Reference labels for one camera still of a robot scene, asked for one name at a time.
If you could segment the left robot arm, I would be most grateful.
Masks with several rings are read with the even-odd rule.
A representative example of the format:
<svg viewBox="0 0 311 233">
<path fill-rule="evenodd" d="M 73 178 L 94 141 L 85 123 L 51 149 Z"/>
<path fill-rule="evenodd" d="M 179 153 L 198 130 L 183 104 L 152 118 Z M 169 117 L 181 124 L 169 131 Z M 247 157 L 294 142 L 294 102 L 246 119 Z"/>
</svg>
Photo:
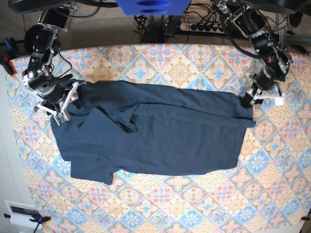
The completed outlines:
<svg viewBox="0 0 311 233">
<path fill-rule="evenodd" d="M 245 95 L 240 98 L 244 108 L 262 104 L 264 99 L 280 99 L 282 92 L 278 86 L 284 82 L 289 72 L 291 57 L 276 42 L 267 18 L 260 11 L 239 0 L 214 0 L 213 6 L 220 14 L 223 32 L 231 44 L 242 54 L 264 63 L 259 73 L 252 77 L 252 83 Z M 249 39 L 255 53 L 242 49 L 231 36 L 233 26 L 243 37 Z"/>
</svg>

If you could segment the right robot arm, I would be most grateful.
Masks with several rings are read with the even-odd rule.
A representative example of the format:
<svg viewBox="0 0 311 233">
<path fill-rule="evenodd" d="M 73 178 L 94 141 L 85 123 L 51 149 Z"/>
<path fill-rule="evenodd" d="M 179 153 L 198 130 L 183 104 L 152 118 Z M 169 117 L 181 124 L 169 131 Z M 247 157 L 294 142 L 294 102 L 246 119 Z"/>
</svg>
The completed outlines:
<svg viewBox="0 0 311 233">
<path fill-rule="evenodd" d="M 69 104 L 76 109 L 81 108 L 77 88 L 84 82 L 73 81 L 63 86 L 73 75 L 66 71 L 54 76 L 52 64 L 53 58 L 60 54 L 59 34 L 68 30 L 75 11 L 75 3 L 45 10 L 38 23 L 25 36 L 25 48 L 30 54 L 30 60 L 27 69 L 22 73 L 23 84 L 42 99 L 34 110 L 41 109 L 59 120 L 69 119 Z"/>
</svg>

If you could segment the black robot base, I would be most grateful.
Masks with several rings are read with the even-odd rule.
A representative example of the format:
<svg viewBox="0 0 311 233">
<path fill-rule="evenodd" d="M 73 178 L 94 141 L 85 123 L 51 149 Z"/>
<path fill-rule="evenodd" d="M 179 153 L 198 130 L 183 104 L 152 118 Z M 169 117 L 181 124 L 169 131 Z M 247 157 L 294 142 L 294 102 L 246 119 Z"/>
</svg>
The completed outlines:
<svg viewBox="0 0 311 233">
<path fill-rule="evenodd" d="M 242 0 L 254 9 L 279 14 L 295 14 L 310 5 L 310 0 Z"/>
<path fill-rule="evenodd" d="M 43 11 L 71 3 L 72 0 L 8 0 L 8 7 L 16 13 Z"/>
</svg>

